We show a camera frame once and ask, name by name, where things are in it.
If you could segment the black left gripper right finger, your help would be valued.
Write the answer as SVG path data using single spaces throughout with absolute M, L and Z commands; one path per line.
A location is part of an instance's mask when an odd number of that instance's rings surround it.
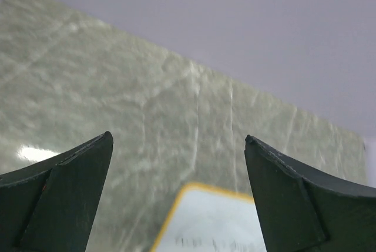
M 247 172 L 267 251 L 375 251 L 375 189 L 315 169 L 253 136 Z

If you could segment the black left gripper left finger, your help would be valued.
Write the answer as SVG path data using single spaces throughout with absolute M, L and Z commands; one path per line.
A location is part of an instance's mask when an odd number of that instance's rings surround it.
M 1 175 L 1 251 L 85 251 L 113 152 L 105 132 Z

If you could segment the yellow framed whiteboard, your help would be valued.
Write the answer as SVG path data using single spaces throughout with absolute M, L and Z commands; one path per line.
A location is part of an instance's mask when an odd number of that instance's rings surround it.
M 254 199 L 208 184 L 185 184 L 152 251 L 265 251 Z

